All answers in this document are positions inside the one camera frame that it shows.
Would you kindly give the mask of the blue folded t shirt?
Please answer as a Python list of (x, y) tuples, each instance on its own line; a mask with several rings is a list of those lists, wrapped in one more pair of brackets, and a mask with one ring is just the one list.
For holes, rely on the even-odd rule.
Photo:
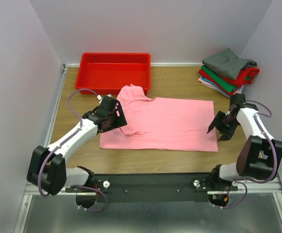
[(199, 81), (200, 81), (202, 84), (204, 84), (204, 85), (206, 85), (206, 86), (208, 86), (208, 87), (211, 87), (212, 89), (216, 89), (217, 91), (219, 91), (219, 92), (221, 92), (221, 93), (227, 95), (227, 93), (226, 93), (223, 89), (221, 89), (221, 88), (218, 87), (215, 83), (211, 82), (210, 80), (206, 79), (205, 77), (200, 76)]

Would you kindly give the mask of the grey folded t shirt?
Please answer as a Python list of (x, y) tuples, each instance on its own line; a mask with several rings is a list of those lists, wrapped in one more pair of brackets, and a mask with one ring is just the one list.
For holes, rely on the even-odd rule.
[(257, 67), (257, 62), (239, 58), (230, 49), (224, 49), (207, 56), (203, 58), (202, 63), (216, 74), (231, 80), (236, 80), (241, 70)]

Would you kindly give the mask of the white folded t shirt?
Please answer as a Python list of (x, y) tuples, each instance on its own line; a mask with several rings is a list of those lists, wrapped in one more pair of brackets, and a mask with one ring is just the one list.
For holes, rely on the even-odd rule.
[(230, 94), (229, 94), (229, 96), (231, 97), (232, 95), (234, 95), (234, 94), (241, 94), (242, 93), (242, 91), (243, 91), (243, 89), (244, 89), (244, 85), (243, 86), (241, 86), (240, 88), (238, 88), (237, 90), (235, 90), (235, 91), (233, 91), (233, 92), (231, 92)]

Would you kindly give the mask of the red plastic tray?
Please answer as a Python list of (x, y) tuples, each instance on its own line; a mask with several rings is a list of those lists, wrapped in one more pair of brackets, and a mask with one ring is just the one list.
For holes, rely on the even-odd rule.
[(117, 95), (122, 87), (136, 85), (145, 94), (151, 88), (151, 57), (148, 53), (84, 53), (75, 89), (91, 89)]

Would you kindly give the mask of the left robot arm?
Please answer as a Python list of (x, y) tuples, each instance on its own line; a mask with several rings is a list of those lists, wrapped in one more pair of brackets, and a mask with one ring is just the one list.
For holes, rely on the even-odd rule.
[(93, 186), (94, 173), (83, 166), (67, 168), (67, 162), (91, 138), (126, 124), (120, 102), (104, 96), (99, 105), (80, 117), (78, 124), (62, 138), (33, 150), (27, 181), (46, 196), (54, 196), (62, 188), (71, 186), (77, 186), (83, 192), (89, 191)]

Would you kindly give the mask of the green folded t shirt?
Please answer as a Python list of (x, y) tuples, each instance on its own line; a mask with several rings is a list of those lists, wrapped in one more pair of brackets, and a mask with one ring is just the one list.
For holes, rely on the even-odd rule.
[(225, 77), (221, 77), (212, 70), (210, 70), (207, 66), (203, 65), (198, 73), (205, 77), (206, 79), (210, 80), (211, 82), (218, 85), (220, 88), (222, 88), (226, 93), (232, 93), (235, 92), (240, 87), (252, 84), (252, 78), (245, 77), (244, 79), (240, 80), (231, 80)]

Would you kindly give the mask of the aluminium frame rail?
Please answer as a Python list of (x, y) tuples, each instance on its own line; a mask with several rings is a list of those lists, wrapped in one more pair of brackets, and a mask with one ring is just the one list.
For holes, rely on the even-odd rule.
[(130, 191), (149, 192), (149, 191), (162, 191), (172, 190), (176, 192), (183, 192), (186, 188), (192, 188), (193, 191), (207, 194), (226, 194), (227, 192), (245, 192), (248, 193), (282, 193), (282, 184), (280, 178), (277, 176), (274, 180), (267, 183), (255, 183), (249, 180), (233, 182), (232, 184), (210, 184), (205, 180), (206, 174), (195, 173), (193, 175), (187, 174), (187, 181), (180, 184), (176, 180), (179, 178), (180, 173), (172, 174), (171, 179), (164, 180), (163, 173), (152, 174), (149, 182), (146, 184), (120, 184), (115, 181), (120, 175), (97, 175), (95, 181), (95, 189), (103, 193), (111, 193), (115, 188), (119, 188), (124, 193)]

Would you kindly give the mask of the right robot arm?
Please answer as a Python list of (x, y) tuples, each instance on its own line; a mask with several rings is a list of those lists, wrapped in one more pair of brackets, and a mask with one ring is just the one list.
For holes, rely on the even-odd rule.
[(274, 139), (266, 130), (260, 119), (262, 115), (256, 106), (217, 113), (208, 127), (209, 132), (217, 129), (221, 133), (219, 140), (227, 141), (241, 126), (247, 140), (235, 163), (212, 169), (205, 180), (212, 189), (220, 190), (244, 180), (267, 183), (276, 177), (282, 158), (282, 141)]

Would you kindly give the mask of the red folded t shirt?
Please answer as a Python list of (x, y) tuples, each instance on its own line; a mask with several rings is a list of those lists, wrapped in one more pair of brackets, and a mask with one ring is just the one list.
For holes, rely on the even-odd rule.
[(245, 77), (252, 78), (252, 80), (259, 74), (260, 70), (255, 67), (246, 68), (240, 71), (236, 80), (244, 79)]

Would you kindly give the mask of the light pink folded t shirt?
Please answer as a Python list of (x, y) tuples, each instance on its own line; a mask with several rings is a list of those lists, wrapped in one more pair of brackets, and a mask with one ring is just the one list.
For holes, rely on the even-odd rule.
[(207, 87), (211, 88), (212, 90), (215, 90), (215, 91), (221, 93), (222, 95), (224, 95), (224, 96), (226, 96), (226, 97), (228, 97), (228, 98), (230, 98), (230, 96), (232, 96), (233, 94), (242, 94), (242, 91), (243, 91), (243, 88), (241, 87), (241, 88), (235, 90), (235, 91), (232, 92), (232, 93), (227, 93), (227, 92), (226, 92), (225, 90), (223, 90), (223, 88), (220, 87), (218, 84), (213, 83), (212, 81), (206, 79), (206, 78), (203, 77), (203, 76), (200, 76), (199, 79), (198, 79), (198, 81), (199, 81), (200, 83), (202, 83), (204, 86), (207, 86)]

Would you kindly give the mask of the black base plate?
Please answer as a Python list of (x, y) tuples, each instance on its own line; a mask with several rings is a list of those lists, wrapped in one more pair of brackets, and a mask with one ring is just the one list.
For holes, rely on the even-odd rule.
[(207, 202), (211, 193), (236, 191), (231, 182), (213, 182), (209, 172), (201, 173), (147, 173), (147, 174), (95, 174), (82, 188), (70, 187), (77, 200), (84, 200), (86, 187), (97, 188), (97, 202)]

